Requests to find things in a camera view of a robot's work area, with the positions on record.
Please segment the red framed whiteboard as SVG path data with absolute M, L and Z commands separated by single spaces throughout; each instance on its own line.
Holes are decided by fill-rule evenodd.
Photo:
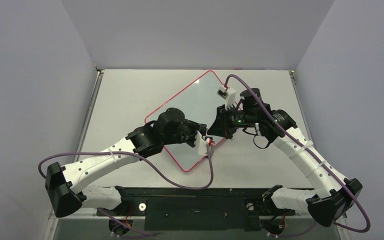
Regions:
M 186 119 L 210 127 L 216 118 L 216 108 L 225 103 L 217 94 L 222 85 L 218 75 L 208 70 L 149 113 L 144 122 L 156 121 L 167 109 L 177 108 L 184 113 Z M 190 172 L 204 158 L 185 143 L 166 145 L 164 150 L 183 172 Z

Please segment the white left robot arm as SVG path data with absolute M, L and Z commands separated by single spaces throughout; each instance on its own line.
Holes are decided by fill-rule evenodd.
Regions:
M 168 108 L 157 120 L 134 129 L 124 138 L 100 152 L 80 152 L 86 158 L 62 165 L 50 164 L 45 190 L 56 217 L 67 217 L 81 208 L 104 208 L 116 215 L 129 209 L 129 201 L 119 186 L 101 187 L 92 183 L 126 165 L 143 161 L 162 152 L 168 145 L 186 144 L 202 156 L 212 156 L 214 141 L 207 136 L 207 126 L 186 119 L 177 108 Z

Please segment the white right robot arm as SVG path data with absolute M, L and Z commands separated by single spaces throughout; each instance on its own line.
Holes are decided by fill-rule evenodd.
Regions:
M 320 225 L 331 226 L 353 204 L 362 184 L 349 179 L 332 167 L 314 148 L 284 110 L 272 110 L 261 102 L 260 90 L 252 88 L 240 93 L 240 104 L 235 102 L 236 92 L 221 86 L 217 94 L 225 104 L 217 107 L 215 121 L 208 135 L 232 139 L 238 129 L 255 129 L 255 136 L 267 139 L 282 151 L 311 183 L 311 190 L 299 190 L 275 185 L 262 195 L 262 207 L 269 214 L 282 210 L 308 213 Z

